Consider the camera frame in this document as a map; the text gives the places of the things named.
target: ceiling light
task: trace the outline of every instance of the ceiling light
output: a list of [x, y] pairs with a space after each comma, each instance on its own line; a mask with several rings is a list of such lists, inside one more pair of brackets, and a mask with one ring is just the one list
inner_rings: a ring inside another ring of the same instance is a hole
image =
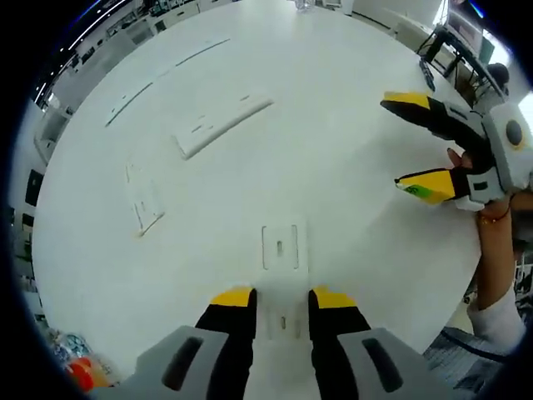
[[[110, 12], [110, 14], [108, 14], [108, 15], [111, 15], [111, 11], [113, 11], [115, 8], [117, 8], [118, 6], [120, 6], [120, 5], [121, 5], [122, 3], [124, 3], [125, 1], [126, 1], [126, 0], [121, 0], [120, 2], [118, 2], [117, 4], [115, 4], [113, 7], [109, 8], [108, 11]], [[104, 17], [105, 17], [105, 14], [102, 15], [101, 17], [99, 17], [99, 18], [98, 18], [95, 22], [93, 22], [91, 25], [89, 25], [89, 27], [85, 30], [85, 32], [83, 32], [83, 33], [79, 36], [79, 38], [76, 39], [76, 40], [70, 45], [70, 47], [69, 47], [68, 49], [69, 49], [69, 50], [72, 50], [72, 48], [73, 48], [74, 46], [76, 46], [77, 41], [80, 40], [80, 39], [83, 37], [83, 35], [85, 35], [87, 32], [89, 32], [89, 31], [91, 30], [91, 28], [94, 27], [94, 26], [95, 26], [95, 25], [96, 25], [96, 24], [97, 24], [102, 18], [104, 18]]]
[[37, 98], [39, 98], [39, 96], [42, 95], [42, 90], [44, 89], [45, 86], [47, 86], [46, 82], [42, 85], [41, 92], [38, 93]]

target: white strip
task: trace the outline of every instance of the white strip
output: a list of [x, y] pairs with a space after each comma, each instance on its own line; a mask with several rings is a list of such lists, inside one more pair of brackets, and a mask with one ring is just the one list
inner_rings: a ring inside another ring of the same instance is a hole
[[70, 45], [70, 47], [68, 48], [69, 50], [72, 50], [72, 48], [74, 46], [76, 46], [76, 43], [81, 39], [83, 38], [83, 35], [85, 35], [85, 33], [87, 33], [89, 30], [91, 30], [92, 27], [94, 27], [98, 21], [100, 21], [102, 18], [106, 17], [107, 14], [109, 14], [111, 11], [113, 11], [115, 8], [117, 8], [118, 6], [120, 6], [122, 3], [124, 3], [126, 0], [122, 0], [121, 2], [118, 2], [117, 4], [115, 4], [113, 7], [109, 8], [99, 19], [97, 19], [95, 22], [93, 22], [80, 36], [78, 39], [76, 39], [74, 41], [73, 44]]
[[39, 99], [39, 96], [41, 96], [42, 90], [44, 89], [45, 86], [47, 86], [47, 84], [46, 84], [46, 83], [43, 83], [43, 84], [42, 84], [42, 87], [41, 87], [41, 90], [39, 90], [39, 94], [37, 95], [37, 97], [35, 97], [35, 100], [38, 100], [38, 99]]

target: orange object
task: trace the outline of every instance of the orange object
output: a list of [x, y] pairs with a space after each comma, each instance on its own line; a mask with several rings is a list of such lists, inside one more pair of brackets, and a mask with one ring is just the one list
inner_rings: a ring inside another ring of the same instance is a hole
[[110, 386], [100, 363], [89, 357], [81, 357], [70, 362], [67, 366], [67, 373], [84, 392], [89, 392], [93, 388]]

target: table surface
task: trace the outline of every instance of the table surface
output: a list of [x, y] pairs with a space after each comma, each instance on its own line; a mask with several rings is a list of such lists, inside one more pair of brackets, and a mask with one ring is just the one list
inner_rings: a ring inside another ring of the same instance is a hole
[[[155, 76], [105, 127], [121, 96]], [[465, 105], [435, 78], [435, 98]], [[91, 92], [48, 165], [32, 248], [50, 325], [81, 333], [128, 376], [217, 293], [253, 284], [261, 226], [297, 215], [309, 284], [350, 293], [373, 327], [423, 352], [461, 300], [479, 245], [467, 212], [395, 188], [394, 178], [450, 163], [446, 142], [380, 107], [387, 90], [427, 92], [411, 50], [285, 0], [219, 7], [148, 41]], [[242, 91], [274, 104], [185, 161], [172, 137], [182, 121]], [[143, 237], [127, 198], [133, 155], [165, 210]]]

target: robotic hand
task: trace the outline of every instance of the robotic hand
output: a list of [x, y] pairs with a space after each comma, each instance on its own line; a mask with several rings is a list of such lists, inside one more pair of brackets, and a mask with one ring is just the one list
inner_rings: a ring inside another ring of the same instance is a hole
[[[308, 312], [311, 361], [321, 400], [454, 397], [420, 354], [384, 328], [371, 329], [345, 293], [313, 288]], [[253, 363], [256, 318], [256, 289], [236, 287], [221, 293], [195, 327], [178, 328], [139, 356], [131, 377], [89, 394], [97, 400], [242, 399]]]
[[515, 104], [495, 106], [481, 116], [425, 94], [386, 92], [381, 105], [454, 141], [472, 159], [472, 169], [440, 168], [399, 177], [400, 189], [429, 204], [455, 200], [458, 208], [479, 211], [490, 201], [533, 188], [533, 137]]

